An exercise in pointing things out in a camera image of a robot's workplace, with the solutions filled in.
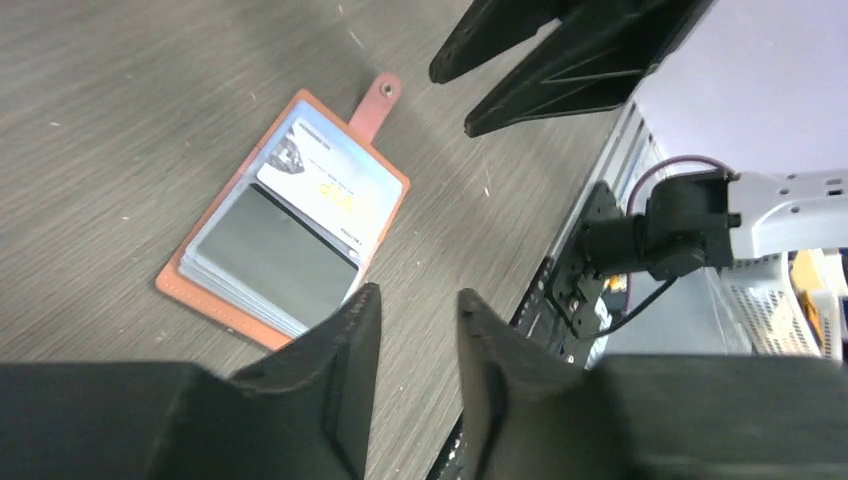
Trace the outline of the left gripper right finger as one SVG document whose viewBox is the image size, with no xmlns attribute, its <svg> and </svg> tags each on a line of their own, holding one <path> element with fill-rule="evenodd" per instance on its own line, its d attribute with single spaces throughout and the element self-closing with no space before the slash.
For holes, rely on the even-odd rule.
<svg viewBox="0 0 848 480">
<path fill-rule="evenodd" d="M 847 372 L 799 356 L 607 355 L 590 369 L 457 297 L 469 479 L 843 479 Z"/>
</svg>

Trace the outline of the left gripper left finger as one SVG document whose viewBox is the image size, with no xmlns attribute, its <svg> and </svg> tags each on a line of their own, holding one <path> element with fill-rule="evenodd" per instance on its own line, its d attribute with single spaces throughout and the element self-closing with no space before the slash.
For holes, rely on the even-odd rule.
<svg viewBox="0 0 848 480">
<path fill-rule="evenodd" d="M 361 479 L 381 342 L 363 285 L 221 378 L 185 362 L 5 363 L 5 479 Z"/>
</svg>

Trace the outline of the black card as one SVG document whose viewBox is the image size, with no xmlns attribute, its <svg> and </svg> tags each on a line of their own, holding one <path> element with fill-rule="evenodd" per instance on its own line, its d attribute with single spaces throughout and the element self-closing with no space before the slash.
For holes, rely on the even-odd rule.
<svg viewBox="0 0 848 480">
<path fill-rule="evenodd" d="M 291 337 L 344 302 L 358 266 L 256 184 L 234 196 L 193 247 L 198 266 Z"/>
</svg>

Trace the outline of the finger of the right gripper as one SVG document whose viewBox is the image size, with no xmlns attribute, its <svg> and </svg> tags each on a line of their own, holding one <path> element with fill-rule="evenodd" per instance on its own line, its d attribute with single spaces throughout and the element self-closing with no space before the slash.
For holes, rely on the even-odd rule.
<svg viewBox="0 0 848 480">
<path fill-rule="evenodd" d="M 570 11 L 563 0 L 474 0 L 434 55 L 429 79 L 445 84 L 534 37 Z"/>
<path fill-rule="evenodd" d="M 479 137 L 531 120 L 612 110 L 626 102 L 709 7 L 707 1 L 580 1 L 474 107 Z"/>
</svg>

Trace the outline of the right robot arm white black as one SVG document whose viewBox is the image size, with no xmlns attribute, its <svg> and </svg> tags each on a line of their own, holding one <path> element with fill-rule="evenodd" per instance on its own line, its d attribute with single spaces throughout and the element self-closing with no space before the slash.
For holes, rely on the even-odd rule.
<svg viewBox="0 0 848 480">
<path fill-rule="evenodd" d="M 675 48 L 703 1 L 475 1 L 429 66 L 448 83 L 556 21 L 556 29 L 468 114 L 478 137 L 521 122 L 607 111 Z M 555 273 L 647 272 L 674 280 L 792 250 L 847 242 L 847 175 L 783 177 L 718 168 L 660 181 L 641 213 L 576 223 Z"/>
</svg>

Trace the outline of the brown leather card holder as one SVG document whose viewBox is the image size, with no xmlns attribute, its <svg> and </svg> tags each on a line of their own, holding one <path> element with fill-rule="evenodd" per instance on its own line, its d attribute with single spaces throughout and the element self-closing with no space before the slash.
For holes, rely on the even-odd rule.
<svg viewBox="0 0 848 480">
<path fill-rule="evenodd" d="M 164 295 L 277 350 L 362 283 L 409 187 L 373 141 L 401 94 L 378 75 L 349 120 L 298 91 L 158 274 Z"/>
</svg>

